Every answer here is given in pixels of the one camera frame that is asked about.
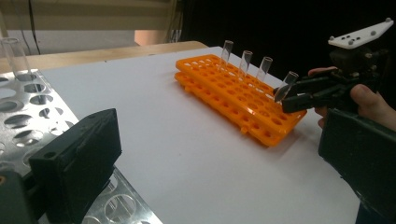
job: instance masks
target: orange test tube rack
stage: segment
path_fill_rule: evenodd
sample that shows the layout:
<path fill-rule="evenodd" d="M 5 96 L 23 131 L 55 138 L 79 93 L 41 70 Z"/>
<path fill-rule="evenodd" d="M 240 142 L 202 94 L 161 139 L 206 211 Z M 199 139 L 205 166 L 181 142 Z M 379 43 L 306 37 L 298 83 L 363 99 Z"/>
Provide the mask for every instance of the orange test tube rack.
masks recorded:
<path fill-rule="evenodd" d="M 276 146 L 304 117 L 306 110 L 283 113 L 274 102 L 273 88 L 250 74 L 240 81 L 238 68 L 228 63 L 219 68 L 221 58 L 207 54 L 178 60 L 175 79 L 186 92 L 193 93 L 223 116 L 267 147 Z"/>

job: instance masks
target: white table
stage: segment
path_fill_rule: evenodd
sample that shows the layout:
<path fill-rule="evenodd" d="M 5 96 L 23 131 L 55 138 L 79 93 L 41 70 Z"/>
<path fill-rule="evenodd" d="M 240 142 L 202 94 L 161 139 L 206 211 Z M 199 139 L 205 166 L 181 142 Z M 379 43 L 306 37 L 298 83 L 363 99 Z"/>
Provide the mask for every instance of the white table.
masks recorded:
<path fill-rule="evenodd" d="M 116 165 L 163 223 L 355 223 L 359 200 L 318 155 L 321 129 L 312 109 L 278 146 L 266 148 L 174 79 L 176 60 L 220 52 L 41 72 L 79 119 L 117 109 L 123 152 Z M 232 55 L 230 62 L 239 60 Z M 256 71 L 251 65 L 249 73 Z"/>

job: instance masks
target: clear glass tube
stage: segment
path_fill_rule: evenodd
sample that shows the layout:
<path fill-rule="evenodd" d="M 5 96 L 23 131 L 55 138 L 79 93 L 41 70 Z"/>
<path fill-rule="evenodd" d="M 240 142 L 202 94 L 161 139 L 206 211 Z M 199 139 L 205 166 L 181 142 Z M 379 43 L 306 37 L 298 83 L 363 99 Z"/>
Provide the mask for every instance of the clear glass tube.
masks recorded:
<path fill-rule="evenodd" d="M 253 52 L 249 50 L 244 50 L 241 58 L 241 63 L 239 64 L 238 78 L 239 80 L 244 80 L 245 76 L 248 74 L 248 67 L 250 66 L 250 60 L 253 56 Z"/>
<path fill-rule="evenodd" d="M 221 53 L 221 58 L 220 58 L 220 65 L 218 70 L 226 70 L 228 61 L 230 59 L 231 55 L 231 50 L 233 49 L 233 41 L 231 40 L 225 40 L 224 41 L 224 47 L 223 51 Z"/>
<path fill-rule="evenodd" d="M 274 99 L 275 102 L 281 102 L 288 95 L 289 90 L 298 79 L 298 75 L 294 72 L 289 71 L 286 77 L 283 79 L 282 84 L 277 89 Z"/>
<path fill-rule="evenodd" d="M 21 75 L 32 74 L 19 39 L 12 37 L 4 38 L 1 40 L 1 45 L 17 80 L 21 80 L 18 78 Z"/>
<path fill-rule="evenodd" d="M 268 70 L 271 67 L 273 59 L 270 57 L 263 57 L 262 64 L 260 65 L 259 71 L 257 72 L 256 78 L 260 82 L 264 82 L 265 77 L 267 76 Z"/>

